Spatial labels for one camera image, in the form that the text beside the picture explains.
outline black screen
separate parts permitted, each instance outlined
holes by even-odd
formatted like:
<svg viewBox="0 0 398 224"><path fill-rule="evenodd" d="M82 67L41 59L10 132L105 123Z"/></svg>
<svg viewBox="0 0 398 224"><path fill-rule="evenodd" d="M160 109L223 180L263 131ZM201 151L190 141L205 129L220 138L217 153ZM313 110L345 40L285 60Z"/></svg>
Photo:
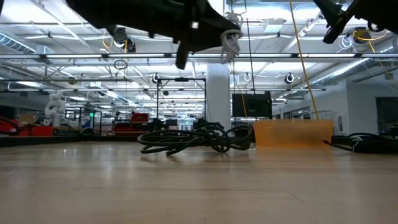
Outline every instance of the black screen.
<svg viewBox="0 0 398 224"><path fill-rule="evenodd" d="M168 119L168 120L166 120L166 125L169 125L169 126L178 126L177 120L176 120L176 119Z"/></svg>
<svg viewBox="0 0 398 224"><path fill-rule="evenodd" d="M269 91L264 94L232 94L234 117L272 117L272 100Z"/></svg>

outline orange box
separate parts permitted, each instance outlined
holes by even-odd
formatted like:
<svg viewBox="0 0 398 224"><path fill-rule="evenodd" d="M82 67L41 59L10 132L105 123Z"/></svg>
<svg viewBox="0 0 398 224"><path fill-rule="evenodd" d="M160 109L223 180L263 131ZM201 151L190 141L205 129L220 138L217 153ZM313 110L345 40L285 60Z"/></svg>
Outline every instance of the orange box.
<svg viewBox="0 0 398 224"><path fill-rule="evenodd" d="M256 144L265 147L322 147L331 141L333 120L277 119L254 123Z"/></svg>

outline fluorescent light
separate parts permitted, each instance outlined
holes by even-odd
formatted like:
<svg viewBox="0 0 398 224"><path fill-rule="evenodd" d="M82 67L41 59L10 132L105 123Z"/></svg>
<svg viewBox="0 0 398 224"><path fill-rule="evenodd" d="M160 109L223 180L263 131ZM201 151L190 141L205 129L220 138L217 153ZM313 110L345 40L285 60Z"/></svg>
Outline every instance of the fluorescent light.
<svg viewBox="0 0 398 224"><path fill-rule="evenodd" d="M17 82L18 84L25 85L25 86L30 86L30 87L41 87L40 84L35 83L35 82Z"/></svg>
<svg viewBox="0 0 398 224"><path fill-rule="evenodd" d="M191 99L191 98L187 98L187 99L181 99L181 98L179 98L179 99L171 99L171 98L159 99L159 101L172 101L172 100L174 100L174 101L204 101L205 99Z"/></svg>
<svg viewBox="0 0 398 224"><path fill-rule="evenodd" d="M7 91L40 91L38 89L13 89L13 90L7 90Z"/></svg>
<svg viewBox="0 0 398 224"><path fill-rule="evenodd" d="M85 100L86 100L86 98L84 98L84 97L79 97L79 96L71 96L71 97L69 97L69 98L71 98L71 99L73 99L73 100L77 100L77 101L85 101Z"/></svg>
<svg viewBox="0 0 398 224"><path fill-rule="evenodd" d="M110 58L153 58L164 57L164 54L109 54Z"/></svg>
<svg viewBox="0 0 398 224"><path fill-rule="evenodd" d="M250 54L239 54L236 56L237 58L240 57L250 57ZM253 58L290 58L292 54L252 54L251 57Z"/></svg>
<svg viewBox="0 0 398 224"><path fill-rule="evenodd" d="M241 121L255 121L255 120L256 120L255 118L241 118Z"/></svg>
<svg viewBox="0 0 398 224"><path fill-rule="evenodd" d="M354 57L355 54L308 54L307 57Z"/></svg>
<svg viewBox="0 0 398 224"><path fill-rule="evenodd" d="M326 89L311 89L312 91L326 91ZM292 89L292 93L296 93L298 91L309 91L308 89Z"/></svg>
<svg viewBox="0 0 398 224"><path fill-rule="evenodd" d="M107 94L108 96L115 98L115 99L117 99L119 97L116 93L109 91L109 90L106 91L105 94Z"/></svg>
<svg viewBox="0 0 398 224"><path fill-rule="evenodd" d="M47 58L102 58L100 54L46 55Z"/></svg>

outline black cable pile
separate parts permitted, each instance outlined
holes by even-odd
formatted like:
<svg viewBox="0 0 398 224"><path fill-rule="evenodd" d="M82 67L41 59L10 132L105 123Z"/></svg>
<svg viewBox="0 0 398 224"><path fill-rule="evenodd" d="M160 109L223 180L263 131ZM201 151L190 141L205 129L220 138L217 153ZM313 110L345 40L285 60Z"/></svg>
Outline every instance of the black cable pile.
<svg viewBox="0 0 398 224"><path fill-rule="evenodd" d="M12 122L10 119L0 117L0 124L1 123L7 123L10 124L12 127L14 127L15 131L0 131L0 134L6 134L9 136L17 136L21 129L19 128L18 124Z"/></svg>
<svg viewBox="0 0 398 224"><path fill-rule="evenodd" d="M248 135L243 138L232 138L228 134L237 130L246 130ZM196 131L181 130L163 130L138 137L138 142L145 145L141 150L143 154L155 152L164 152L170 156L181 152L188 147L210 146L216 152L225 153L230 149L241 151L250 148L249 138L251 137L252 128L248 126L238 126L228 131L217 126L207 126L197 129Z"/></svg>
<svg viewBox="0 0 398 224"><path fill-rule="evenodd" d="M384 154L384 153L398 153L398 140L378 136L370 133L354 133L345 138L340 138L339 142L328 142L328 144L339 149L344 149L350 152L370 153L370 154Z"/></svg>

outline ceiling light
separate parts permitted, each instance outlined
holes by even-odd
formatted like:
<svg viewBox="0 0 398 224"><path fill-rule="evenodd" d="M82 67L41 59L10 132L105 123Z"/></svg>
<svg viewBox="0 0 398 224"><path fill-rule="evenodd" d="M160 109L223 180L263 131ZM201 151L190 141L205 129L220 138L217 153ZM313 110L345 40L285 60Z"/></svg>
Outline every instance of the ceiling light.
<svg viewBox="0 0 398 224"><path fill-rule="evenodd" d="M241 118L241 121L255 121L256 118Z"/></svg>
<svg viewBox="0 0 398 224"><path fill-rule="evenodd" d="M308 54L308 57L354 57L355 54Z"/></svg>
<svg viewBox="0 0 398 224"><path fill-rule="evenodd" d="M7 91L40 91L38 89L9 89Z"/></svg>
<svg viewBox="0 0 398 224"><path fill-rule="evenodd" d="M164 57L164 54L110 54L110 58L154 58Z"/></svg>
<svg viewBox="0 0 398 224"><path fill-rule="evenodd" d="M41 85L40 84L38 84L38 83L35 83L35 82L17 82L18 84L21 84L21 85L25 85L25 86L30 86L30 87L41 87Z"/></svg>
<svg viewBox="0 0 398 224"><path fill-rule="evenodd" d="M100 54L46 55L47 58L101 58Z"/></svg>
<svg viewBox="0 0 398 224"><path fill-rule="evenodd" d="M79 97L79 96L71 96L71 97L69 97L69 98L71 98L71 99L73 99L73 100L77 100L77 101L85 101L85 100L86 100L86 98L84 98L84 97Z"/></svg>
<svg viewBox="0 0 398 224"><path fill-rule="evenodd" d="M249 75L248 72L246 72L246 75L244 76L244 80L247 82L251 80L251 76Z"/></svg>
<svg viewBox="0 0 398 224"><path fill-rule="evenodd" d="M292 84L294 82L294 75L289 73L288 75L286 75L285 77L285 83L286 84Z"/></svg>
<svg viewBox="0 0 398 224"><path fill-rule="evenodd" d="M244 57L250 57L250 54L239 54L236 56L237 58L244 58ZM252 54L252 58L290 58L292 57L292 54Z"/></svg>

